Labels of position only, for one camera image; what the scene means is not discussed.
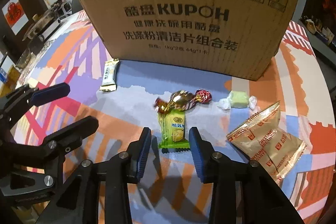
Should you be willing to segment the white gold snack bar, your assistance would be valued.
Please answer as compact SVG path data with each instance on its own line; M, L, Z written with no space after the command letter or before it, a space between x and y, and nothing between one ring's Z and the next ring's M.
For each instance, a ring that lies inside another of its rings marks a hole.
M119 62L119 59L111 59L105 62L100 91L114 92L117 90L116 73Z

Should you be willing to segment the gold fortune biscuit packet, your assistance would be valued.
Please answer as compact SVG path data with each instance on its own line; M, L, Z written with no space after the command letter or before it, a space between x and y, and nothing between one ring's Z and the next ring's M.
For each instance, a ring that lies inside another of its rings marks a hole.
M227 135L227 140L256 160L277 184L294 167L306 143L279 128L280 102L250 116Z

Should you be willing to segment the pale green wrapped candy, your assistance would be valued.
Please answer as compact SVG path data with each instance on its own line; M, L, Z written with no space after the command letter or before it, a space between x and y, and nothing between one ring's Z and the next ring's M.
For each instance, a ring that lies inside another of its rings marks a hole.
M217 107L222 110L230 110L232 108L244 109L250 108L254 110L257 105L257 98L249 96L246 92L230 91L226 98L222 98L217 103Z

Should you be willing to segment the green snack packet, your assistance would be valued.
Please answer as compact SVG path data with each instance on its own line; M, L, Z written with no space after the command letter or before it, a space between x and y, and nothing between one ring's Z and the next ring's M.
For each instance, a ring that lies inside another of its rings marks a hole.
M189 141L185 137L185 113L171 110L168 114L158 114L161 127L161 149L189 149Z

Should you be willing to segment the electric hot pot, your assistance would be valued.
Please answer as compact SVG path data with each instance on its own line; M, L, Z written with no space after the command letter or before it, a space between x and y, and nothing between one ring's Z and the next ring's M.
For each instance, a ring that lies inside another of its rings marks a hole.
M41 42L44 42L58 28L61 21L68 16L68 14L61 15L59 11L60 9L48 9L29 26L22 40L33 41L38 38Z

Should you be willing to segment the gold red wrapped candy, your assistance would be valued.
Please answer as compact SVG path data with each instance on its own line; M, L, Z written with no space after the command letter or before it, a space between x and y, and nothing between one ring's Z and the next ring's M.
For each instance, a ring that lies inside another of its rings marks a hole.
M168 114L172 110L187 111L195 107L198 103L207 104L211 101L212 95L207 90L201 89L195 93L179 90L171 94L167 102L158 97L154 102L154 108L158 113Z

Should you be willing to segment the red fu character poster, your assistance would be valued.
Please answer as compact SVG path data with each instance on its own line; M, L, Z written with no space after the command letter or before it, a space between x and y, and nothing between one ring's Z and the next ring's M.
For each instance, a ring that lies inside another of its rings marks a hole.
M29 22L19 0L9 0L2 8L3 15L12 32L17 35Z

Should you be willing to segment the brown cardboard box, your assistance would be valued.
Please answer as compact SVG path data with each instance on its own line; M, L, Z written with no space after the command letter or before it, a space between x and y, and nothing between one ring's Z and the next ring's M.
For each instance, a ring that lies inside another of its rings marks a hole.
M118 59L256 81L278 52L298 0L79 0Z

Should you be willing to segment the colourful patterned table mat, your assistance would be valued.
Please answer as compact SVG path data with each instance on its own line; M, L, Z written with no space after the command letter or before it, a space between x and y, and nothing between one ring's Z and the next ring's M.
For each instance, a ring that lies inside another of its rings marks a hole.
M190 151L163 153L154 102L173 92L208 90L213 99L186 113L186 126L232 160L245 157L226 136L251 110L224 111L218 102L232 90L257 98L257 110L280 103L280 128L306 143L306 151L282 181L281 188L305 223L316 223L327 202L335 170L335 118L327 84L311 47L308 32L290 22L277 55L257 81L169 65L121 61L117 90L102 92L104 65L110 59L85 12L70 16L41 54L22 71L19 85L45 88L68 83L66 98L33 107L16 125L18 143L39 145L43 138L76 120L98 119L95 134L69 153L66 176L84 159L109 160L125 151L144 127L152 131L145 174L129 186L131 215L136 223L205 223L212 186L197 177Z

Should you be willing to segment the white low tv cabinet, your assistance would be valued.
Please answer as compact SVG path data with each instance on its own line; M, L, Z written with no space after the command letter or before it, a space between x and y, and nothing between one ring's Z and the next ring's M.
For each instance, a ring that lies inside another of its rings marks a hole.
M306 31L314 53L335 66L335 36L330 40L330 35L325 29L320 31L311 22L308 26L302 20L298 22Z

